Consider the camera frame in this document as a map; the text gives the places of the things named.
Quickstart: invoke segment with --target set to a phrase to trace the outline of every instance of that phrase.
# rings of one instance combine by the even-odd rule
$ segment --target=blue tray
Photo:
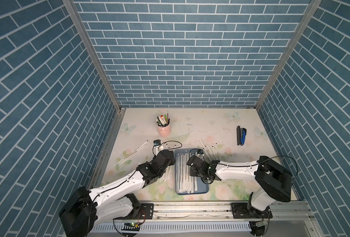
[[[191,149],[176,149],[174,150],[174,157],[175,157],[175,163],[177,162],[177,156],[178,154],[182,153],[182,154],[186,154],[186,153],[189,153],[192,149],[194,148],[191,148]],[[196,150],[193,150],[191,155],[194,155],[196,152]],[[178,170],[177,170],[177,166],[175,164],[175,186],[176,186],[176,189],[175,191],[177,192],[178,190],[178,182],[177,182],[177,177],[178,177]],[[191,194],[203,194],[203,193],[207,193],[209,192],[209,185],[208,184],[205,184],[203,183],[203,181],[201,181],[201,178],[200,177],[196,177],[196,182],[197,182],[197,191],[194,191],[193,193],[187,193],[187,192],[182,192],[182,193],[178,193],[179,195],[191,195]]]

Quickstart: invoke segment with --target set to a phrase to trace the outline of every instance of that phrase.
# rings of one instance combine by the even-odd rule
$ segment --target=table surface
[[[158,134],[155,118],[169,114],[171,134]],[[246,128],[246,141],[237,145],[236,128]],[[276,156],[263,124],[255,109],[230,108],[127,108],[109,158],[102,185],[113,182],[133,171],[137,165],[153,158],[153,141],[175,140],[182,149],[201,148],[205,144],[218,145],[220,160],[227,162],[250,162],[259,156]],[[145,141],[147,145],[125,158]],[[180,144],[169,142],[170,148]],[[200,195],[178,195],[174,189],[175,169],[167,180],[157,181],[134,192],[139,200],[248,200],[259,185],[246,180],[229,179],[210,184],[209,192]]]

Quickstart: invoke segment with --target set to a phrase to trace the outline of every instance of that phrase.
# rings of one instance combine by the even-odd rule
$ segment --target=pink cup
[[[158,134],[159,134],[159,136],[168,136],[168,135],[170,135],[170,133],[171,133],[170,124],[168,124],[165,127],[160,127],[160,126],[157,126],[157,127],[158,127]]]

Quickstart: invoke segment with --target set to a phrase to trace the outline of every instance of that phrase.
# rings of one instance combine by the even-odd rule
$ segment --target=blue brick wall
[[[0,237],[62,236],[114,113],[61,0],[0,0]]]
[[[350,237],[350,0],[321,2],[259,114],[323,233]]]
[[[75,0],[123,107],[252,107],[310,0]]]

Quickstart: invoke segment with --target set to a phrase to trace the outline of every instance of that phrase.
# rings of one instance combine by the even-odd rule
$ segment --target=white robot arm
[[[140,202],[132,192],[156,182],[166,168],[175,163],[173,152],[164,149],[160,140],[154,141],[154,149],[152,161],[138,165],[125,177],[90,190],[80,187],[72,194],[59,212],[67,237],[86,236],[94,225],[118,217],[134,219],[138,216]],[[209,183],[225,179],[258,182],[261,187],[250,195],[244,208],[250,218],[262,217],[263,211],[275,200],[291,200],[291,172],[266,156],[250,163],[218,160],[207,163],[193,155],[187,165]]]
[[[59,212],[67,237],[83,237],[94,225],[117,217],[138,216],[140,202],[132,192],[152,184],[162,177],[166,168],[175,163],[173,151],[154,141],[152,161],[138,165],[136,170],[105,186],[87,190],[78,188]]]
[[[274,201],[291,200],[292,174],[267,156],[246,163],[231,163],[212,160],[210,163],[196,155],[191,156],[187,165],[201,177],[204,182],[222,181],[225,179],[243,179],[257,182],[261,187],[252,193],[247,205],[250,216],[261,215]]]

